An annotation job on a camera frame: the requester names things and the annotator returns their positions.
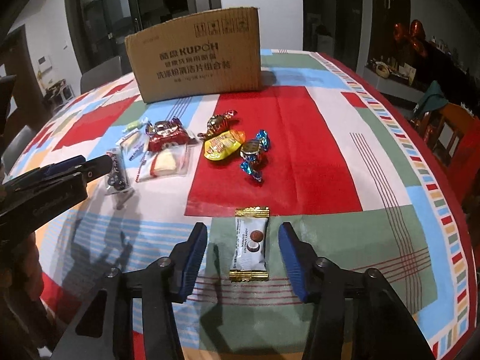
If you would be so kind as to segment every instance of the green cloth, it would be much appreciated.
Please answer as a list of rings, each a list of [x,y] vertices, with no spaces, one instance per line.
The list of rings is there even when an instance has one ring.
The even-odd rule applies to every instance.
[[[425,112],[435,111],[448,103],[437,81],[432,81],[425,94],[413,110],[413,116],[419,117]]]

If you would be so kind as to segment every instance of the screw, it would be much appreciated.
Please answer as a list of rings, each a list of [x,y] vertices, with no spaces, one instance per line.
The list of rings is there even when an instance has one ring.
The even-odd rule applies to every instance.
[[[171,263],[172,261],[170,257],[160,257],[157,262],[158,266],[164,266],[164,267],[169,266]]]
[[[369,269],[368,270],[368,276],[370,276],[371,278],[374,278],[374,279],[379,277],[378,273],[379,272],[376,269]]]
[[[326,267],[328,265],[328,260],[325,257],[320,257],[315,262],[319,267]]]
[[[110,268],[110,271],[106,274],[108,278],[114,278],[118,273],[120,272],[120,269],[117,267],[112,267]]]

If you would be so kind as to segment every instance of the table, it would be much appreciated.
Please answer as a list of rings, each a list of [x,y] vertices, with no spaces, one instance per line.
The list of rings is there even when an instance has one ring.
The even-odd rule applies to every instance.
[[[475,327],[477,292],[465,219],[438,164],[380,93],[339,62],[301,51],[261,54],[267,84],[261,92],[147,105],[129,74],[77,97],[45,125],[10,176],[74,155],[102,155],[127,123],[144,116],[153,122],[177,116],[196,134],[212,114],[236,109],[236,129],[254,137],[263,128],[272,140],[262,186],[241,172],[239,157],[211,163],[200,144],[190,149],[186,176],[134,183],[123,207],[105,196],[104,179],[90,183],[86,201],[37,231],[45,304],[69,321],[107,269],[144,268],[202,221],[209,243],[195,290],[174,305],[185,356],[299,359],[312,307],[291,292],[279,253],[278,227],[290,221],[318,255],[340,267],[379,268],[435,356],[451,359]],[[126,162],[130,180],[139,161]],[[272,215],[270,281],[231,283],[234,209],[252,205],[268,205]],[[138,359],[140,301],[133,328]]]

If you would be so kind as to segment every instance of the gold candy wrapper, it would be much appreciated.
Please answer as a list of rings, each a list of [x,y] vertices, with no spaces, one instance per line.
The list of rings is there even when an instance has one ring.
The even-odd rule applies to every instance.
[[[217,137],[205,141],[206,158],[212,161],[220,161],[236,152],[245,142],[245,132],[229,130],[222,132]]]
[[[235,211],[237,247],[230,268],[231,281],[268,280],[265,267],[265,232],[268,207],[247,207]]]

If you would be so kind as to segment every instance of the orange balloon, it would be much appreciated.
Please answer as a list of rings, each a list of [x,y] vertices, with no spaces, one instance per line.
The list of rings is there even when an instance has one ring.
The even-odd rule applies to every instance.
[[[426,58],[428,54],[427,54],[427,50],[423,46],[423,43],[420,40],[418,40],[417,38],[410,38],[409,40],[410,40],[410,43],[413,46],[413,49],[418,54],[420,54],[423,58]]]
[[[410,25],[410,35],[423,41],[425,40],[425,30],[420,20],[415,19],[412,21]]]
[[[400,43],[402,40],[409,38],[409,33],[402,23],[397,23],[394,25],[393,38],[397,43]]]

